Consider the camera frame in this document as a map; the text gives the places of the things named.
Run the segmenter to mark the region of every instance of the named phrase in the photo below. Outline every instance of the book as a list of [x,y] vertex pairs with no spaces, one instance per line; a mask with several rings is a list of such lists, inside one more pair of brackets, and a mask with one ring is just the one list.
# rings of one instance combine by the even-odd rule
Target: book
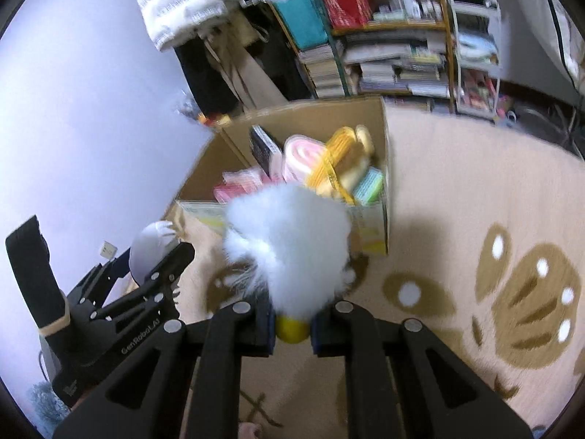
[[349,92],[352,95],[357,95],[359,93],[360,75],[354,71],[345,80],[347,81],[347,89],[349,89]]
[[[343,53],[343,44],[340,40],[336,43],[337,53]],[[303,64],[309,63],[316,63],[318,61],[333,59],[333,51],[331,50],[331,46],[329,44],[323,44],[321,46],[317,46],[316,48],[307,49],[306,51],[301,51],[298,54],[298,60],[301,61]]]
[[449,98],[448,84],[427,84],[423,82],[411,82],[408,89],[414,94],[427,97]]
[[324,89],[317,88],[317,96],[320,98],[327,98],[327,97],[343,97],[345,92],[343,92],[343,86],[339,87],[325,87]]
[[411,55],[409,44],[359,44],[346,48],[343,55],[345,64],[366,63]]
[[335,64],[334,60],[331,61],[322,61],[321,63],[315,63],[315,64],[309,64],[307,67],[307,70],[309,71],[309,75],[313,78],[313,77],[318,77],[318,76],[332,76],[337,74],[337,76],[339,75],[339,72],[337,70],[337,64]]
[[403,82],[371,82],[361,80],[359,84],[361,92],[375,92],[377,90],[408,90],[408,86]]
[[366,82],[371,82],[371,83],[395,83],[397,81],[396,76],[393,75],[389,75],[389,76],[384,76],[384,75],[369,75],[369,74],[363,74],[362,75],[362,80],[366,81]]
[[361,63],[360,67],[362,69],[362,74],[395,74],[394,65],[387,60]]
[[282,178],[283,152],[259,125],[250,127],[250,149],[264,173],[271,179]]
[[412,71],[402,70],[400,71],[400,80],[439,80],[439,71]]
[[332,87],[332,86],[341,86],[341,79],[338,75],[335,76],[325,76],[320,78],[314,78],[313,84],[315,87]]

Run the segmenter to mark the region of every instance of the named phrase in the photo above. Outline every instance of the electrical outlet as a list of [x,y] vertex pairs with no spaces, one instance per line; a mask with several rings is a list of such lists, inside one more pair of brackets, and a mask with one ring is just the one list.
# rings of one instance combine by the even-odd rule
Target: electrical outlet
[[102,246],[99,248],[99,255],[103,258],[106,258],[107,260],[112,260],[116,255],[116,252],[118,252],[118,247],[110,244],[107,241],[104,241]]

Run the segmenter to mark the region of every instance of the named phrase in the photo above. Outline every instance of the cable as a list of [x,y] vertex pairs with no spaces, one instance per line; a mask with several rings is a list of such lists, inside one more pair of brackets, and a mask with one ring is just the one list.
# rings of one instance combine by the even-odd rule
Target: cable
[[[575,127],[581,126],[581,107],[583,106],[583,98],[584,98],[583,94],[580,93],[577,107],[575,108],[575,122],[573,124],[573,130]],[[571,134],[569,134],[569,135],[570,135],[571,143],[573,144],[573,149],[577,153],[578,157],[581,158],[581,161],[585,161],[585,157],[583,156],[581,149],[578,147],[577,143],[575,142],[574,137]]]
[[49,378],[47,376],[47,374],[45,373],[45,369],[43,368],[43,362],[41,361],[41,358],[43,357],[43,351],[39,350],[39,368],[40,368],[40,372],[43,374],[43,376],[45,377],[45,381],[49,381]]

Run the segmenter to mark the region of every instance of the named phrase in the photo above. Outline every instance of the pink ribbon roll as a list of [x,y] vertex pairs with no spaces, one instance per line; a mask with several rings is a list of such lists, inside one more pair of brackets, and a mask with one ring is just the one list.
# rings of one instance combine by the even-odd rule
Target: pink ribbon roll
[[323,156],[325,145],[304,135],[293,135],[284,144],[283,178],[287,183],[305,183]]

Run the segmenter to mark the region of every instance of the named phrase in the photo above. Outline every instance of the shelf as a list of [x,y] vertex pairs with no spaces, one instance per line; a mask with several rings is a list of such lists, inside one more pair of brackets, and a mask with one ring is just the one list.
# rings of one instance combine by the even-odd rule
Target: shelf
[[499,17],[499,11],[495,8],[488,8],[472,3],[451,3],[454,12],[483,16],[484,18]]
[[487,72],[490,74],[499,72],[499,65],[492,63],[482,63],[481,61],[466,60],[464,58],[457,57],[457,61],[462,68],[466,69],[477,69],[479,71]]
[[482,119],[493,119],[495,118],[495,110],[481,110],[469,107],[465,104],[457,104],[457,112],[465,115],[473,115],[481,117]]
[[380,94],[382,96],[411,96],[412,92],[408,89],[394,90],[358,90],[358,95]]
[[343,36],[349,33],[359,33],[361,31],[385,31],[385,30],[436,30],[445,31],[445,23],[443,21],[424,21],[424,20],[408,20],[408,21],[370,21],[367,25],[361,28],[333,30],[333,36]]

